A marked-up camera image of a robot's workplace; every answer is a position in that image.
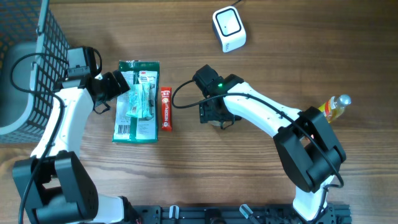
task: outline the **white cube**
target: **white cube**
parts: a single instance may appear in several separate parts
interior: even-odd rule
[[[213,14],[213,30],[220,41],[223,52],[230,52],[246,43],[246,31],[238,10],[228,6]]]

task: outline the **barcode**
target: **barcode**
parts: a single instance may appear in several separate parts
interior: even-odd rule
[[[118,134],[130,134],[130,125],[119,125]]]

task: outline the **bottle cap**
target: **bottle cap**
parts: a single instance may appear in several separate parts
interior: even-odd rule
[[[349,97],[347,94],[341,95],[341,96],[338,98],[338,103],[339,103],[341,106],[348,106],[348,105],[351,104],[351,97]]]

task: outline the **red wrapper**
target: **red wrapper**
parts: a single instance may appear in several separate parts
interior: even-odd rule
[[[160,93],[162,94],[162,130],[172,131],[172,88],[162,87]]]

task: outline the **basket mesh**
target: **basket mesh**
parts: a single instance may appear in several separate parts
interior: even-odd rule
[[[10,46],[24,41],[37,40],[36,52],[54,54],[67,59],[69,44],[50,10],[47,10],[42,34],[36,34],[40,1],[10,1],[0,3],[0,69]],[[32,75],[35,75],[35,90],[50,91],[55,81],[63,77],[67,65],[52,57],[37,56]],[[53,98],[49,95],[34,97],[29,119],[17,130],[0,135],[0,142],[37,142],[42,137],[50,118]]]

